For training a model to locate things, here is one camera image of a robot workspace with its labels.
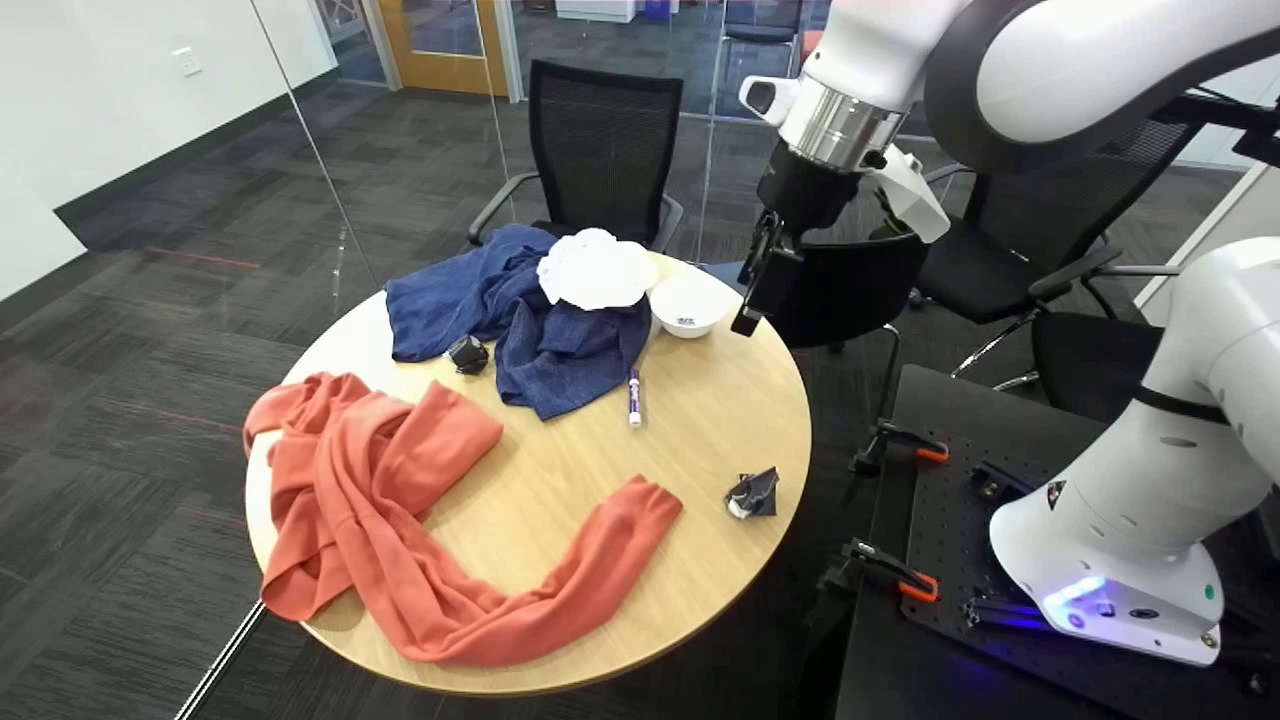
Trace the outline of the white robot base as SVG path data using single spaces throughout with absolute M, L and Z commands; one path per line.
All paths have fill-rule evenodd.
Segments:
M 989 519 L 1053 631 L 1209 667 L 1222 580 L 1203 539 L 1280 483 L 1280 239 L 1195 256 L 1123 410 Z

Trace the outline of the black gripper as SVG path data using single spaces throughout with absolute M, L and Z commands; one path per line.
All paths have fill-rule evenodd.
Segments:
M 800 239 L 812 226 L 833 226 L 845 204 L 857 196 L 860 177 L 834 172 L 814 161 L 797 157 L 783 139 L 770 144 L 768 167 L 757 181 L 757 222 L 749 249 L 749 289 L 760 290 L 770 278 L 790 278 L 804 264 Z M 764 310 L 743 298 L 732 310 L 732 331 L 752 336 Z

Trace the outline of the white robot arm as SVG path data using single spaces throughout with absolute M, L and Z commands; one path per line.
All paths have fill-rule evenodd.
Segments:
M 935 244 L 951 220 L 897 144 L 912 102 L 968 167 L 1079 152 L 1119 119 L 1274 52 L 1280 0 L 833 0 L 797 74 L 749 74 L 738 102 L 777 126 L 777 161 L 732 327 L 752 336 L 800 234 L 863 177 Z

